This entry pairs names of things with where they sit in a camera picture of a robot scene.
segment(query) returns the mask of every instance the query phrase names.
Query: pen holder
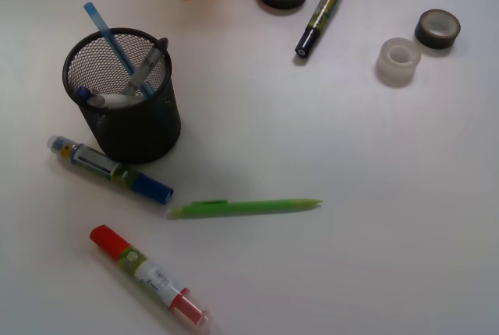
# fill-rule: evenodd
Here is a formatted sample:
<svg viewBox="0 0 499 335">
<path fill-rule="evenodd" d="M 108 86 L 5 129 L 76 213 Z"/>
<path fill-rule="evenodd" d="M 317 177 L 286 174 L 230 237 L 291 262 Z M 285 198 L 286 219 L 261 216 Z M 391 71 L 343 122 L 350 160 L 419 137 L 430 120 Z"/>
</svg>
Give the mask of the pen holder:
<svg viewBox="0 0 499 335">
<path fill-rule="evenodd" d="M 130 75 L 99 32 L 84 38 L 71 50 L 65 60 L 62 82 L 101 149 L 112 160 L 144 164 L 165 155 L 180 135 L 172 60 L 167 49 L 147 33 L 126 28 L 111 32 L 136 68 L 153 46 L 163 52 L 163 58 L 146 79 L 153 95 L 123 108 L 97 108 L 76 93 L 79 87 L 86 87 L 93 93 L 117 94 L 128 84 Z"/>
</svg>

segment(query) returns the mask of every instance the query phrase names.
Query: pen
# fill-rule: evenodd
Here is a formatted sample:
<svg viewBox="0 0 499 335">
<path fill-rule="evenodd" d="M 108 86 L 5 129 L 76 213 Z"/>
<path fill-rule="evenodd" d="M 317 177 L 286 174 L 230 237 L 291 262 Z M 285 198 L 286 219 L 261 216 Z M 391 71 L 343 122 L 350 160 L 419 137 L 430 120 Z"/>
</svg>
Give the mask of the pen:
<svg viewBox="0 0 499 335">
<path fill-rule="evenodd" d="M 87 100 L 87 104 L 96 108 L 123 108 L 136 105 L 143 101 L 142 95 L 93 95 Z"/>
<path fill-rule="evenodd" d="M 94 22 L 95 26 L 101 32 L 102 37 L 108 42 L 109 47 L 111 47 L 111 49 L 114 51 L 116 57 L 123 64 L 123 66 L 125 67 L 128 74 L 132 75 L 135 72 L 135 66 L 133 66 L 133 63 L 130 61 L 130 59 L 126 55 L 125 51 L 123 51 L 122 46 L 119 45 L 115 36 L 109 30 L 108 25 L 102 19 L 101 15 L 99 14 L 97 9 L 95 8 L 94 4 L 92 4 L 91 2 L 88 2 L 83 7 L 85 8 L 88 15 L 90 16 L 90 18 Z M 141 89 L 142 89 L 143 95 L 146 98 L 150 98 L 154 93 L 154 89 L 150 86 L 149 83 L 144 83 L 142 85 Z"/>
<path fill-rule="evenodd" d="M 90 239 L 125 273 L 133 277 L 162 308 L 198 332 L 209 330 L 212 322 L 210 313 L 193 299 L 189 288 L 172 278 L 161 266 L 148 259 L 105 224 L 93 229 Z"/>
<path fill-rule="evenodd" d="M 326 29 L 326 24 L 331 18 L 334 8 L 340 0 L 320 0 L 319 5 L 316 7 L 309 24 L 306 26 L 305 33 L 299 40 L 295 48 L 295 52 L 301 58 L 309 57 L 317 39 Z"/>
<path fill-rule="evenodd" d="M 200 201 L 169 210 L 170 218 L 224 217 L 250 214 L 281 213 L 283 210 L 312 209 L 322 203 L 315 199 L 287 199 L 229 203 L 227 200 Z"/>
<path fill-rule="evenodd" d="M 132 74 L 132 76 L 130 76 L 128 84 L 122 93 L 125 95 L 135 95 L 135 92 L 142 84 L 144 84 L 150 72 L 153 71 L 157 62 L 162 58 L 163 52 L 155 47 L 152 47 L 136 71 Z"/>
<path fill-rule="evenodd" d="M 53 153 L 71 164 L 88 169 L 120 187 L 137 192 L 161 204 L 166 204 L 173 195 L 173 189 L 128 165 L 111 160 L 85 144 L 75 143 L 64 136 L 52 136 L 47 145 Z"/>
</svg>

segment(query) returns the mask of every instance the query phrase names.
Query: clear tape roll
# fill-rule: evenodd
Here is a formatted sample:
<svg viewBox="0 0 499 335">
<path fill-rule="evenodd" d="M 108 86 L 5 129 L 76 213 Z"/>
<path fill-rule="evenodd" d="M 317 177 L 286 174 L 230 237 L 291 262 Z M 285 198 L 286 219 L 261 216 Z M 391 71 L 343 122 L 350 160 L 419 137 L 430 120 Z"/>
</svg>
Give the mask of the clear tape roll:
<svg viewBox="0 0 499 335">
<path fill-rule="evenodd" d="M 394 37 L 386 41 L 377 57 L 377 69 L 396 82 L 410 80 L 421 61 L 421 52 L 408 39 Z"/>
</svg>

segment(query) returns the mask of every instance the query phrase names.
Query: red marker cap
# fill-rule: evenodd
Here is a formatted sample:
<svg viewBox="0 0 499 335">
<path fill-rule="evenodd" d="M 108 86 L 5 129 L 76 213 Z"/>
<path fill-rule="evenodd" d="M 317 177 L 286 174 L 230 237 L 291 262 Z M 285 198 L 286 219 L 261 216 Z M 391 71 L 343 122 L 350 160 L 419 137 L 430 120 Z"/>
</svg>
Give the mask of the red marker cap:
<svg viewBox="0 0 499 335">
<path fill-rule="evenodd" d="M 102 224 L 90 233 L 90 239 L 99 246 L 109 257 L 116 261 L 123 250 L 130 246 L 125 239 L 116 234 L 113 230 Z"/>
</svg>

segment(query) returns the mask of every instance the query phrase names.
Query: pen clip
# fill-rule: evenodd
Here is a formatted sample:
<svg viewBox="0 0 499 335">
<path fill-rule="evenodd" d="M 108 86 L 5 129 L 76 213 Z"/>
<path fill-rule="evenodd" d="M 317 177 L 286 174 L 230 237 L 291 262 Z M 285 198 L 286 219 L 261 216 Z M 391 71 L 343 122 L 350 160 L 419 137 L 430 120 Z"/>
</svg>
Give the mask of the pen clip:
<svg viewBox="0 0 499 335">
<path fill-rule="evenodd" d="M 228 204 L 228 200 L 193 201 L 192 205 Z"/>
</svg>

